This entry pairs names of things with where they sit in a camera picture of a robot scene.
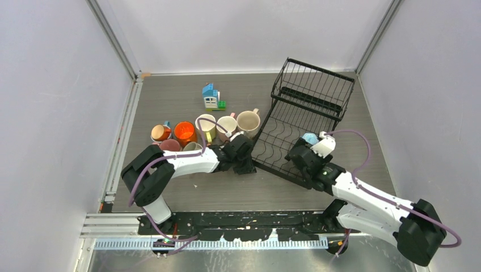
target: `gray wooden tabletop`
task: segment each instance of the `gray wooden tabletop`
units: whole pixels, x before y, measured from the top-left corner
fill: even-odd
[[[357,77],[354,73],[344,74],[355,78],[356,84],[348,110],[337,129],[355,129],[367,137],[372,146],[372,157],[358,178],[394,194]],[[276,76],[230,74],[145,78],[124,165],[151,144],[150,131],[155,125],[164,121],[170,121],[173,125],[180,121],[194,122],[196,117],[207,113],[201,94],[206,83],[214,83],[214,87],[221,92],[221,100],[227,102],[227,110],[211,113],[214,117],[259,108],[263,121],[271,106],[270,94]],[[366,158],[362,139],[354,134],[338,134],[335,138],[336,150],[332,153],[332,162],[347,170],[361,165]],[[332,197],[326,193],[306,190],[261,169],[256,174],[241,176],[232,170],[180,176],[170,181],[163,197],[172,211],[323,210],[332,201]],[[113,211],[140,211],[135,205],[127,207],[128,198],[129,191],[120,181]]]

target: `beige mug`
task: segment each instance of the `beige mug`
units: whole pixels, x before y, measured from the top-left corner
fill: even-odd
[[[226,142],[230,140],[230,137],[226,136],[226,132],[219,127],[221,125],[230,135],[234,135],[237,131],[237,120],[234,118],[235,113],[231,113],[229,116],[222,116],[217,120],[217,132],[221,141]]]
[[[237,116],[237,127],[239,131],[243,131],[248,138],[254,138],[260,127],[259,109],[241,112]]]
[[[202,146],[196,142],[190,142],[184,147],[184,151],[201,150]]]
[[[212,123],[209,121],[200,120],[200,126],[202,128],[202,131],[200,131],[199,123],[197,122],[199,118],[207,118],[214,122]],[[210,114],[202,114],[197,117],[195,121],[195,126],[199,133],[204,133],[204,138],[207,140],[207,142],[212,143],[212,140],[216,137],[216,118]]]

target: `yellow mug handle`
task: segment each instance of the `yellow mug handle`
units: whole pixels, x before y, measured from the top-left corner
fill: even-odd
[[[207,137],[207,142],[212,143],[212,136],[210,136],[210,132],[206,131],[205,136]]]

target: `toy house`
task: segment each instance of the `toy house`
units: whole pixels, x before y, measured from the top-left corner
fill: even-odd
[[[202,88],[202,98],[207,111],[225,111],[225,101],[220,101],[221,92],[214,90],[214,84],[209,83]]]

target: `rack wire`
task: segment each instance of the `rack wire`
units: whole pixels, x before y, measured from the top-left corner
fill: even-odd
[[[272,87],[272,105],[254,138],[256,167],[310,189],[285,159],[305,133],[331,131],[344,117],[355,80],[288,58]]]

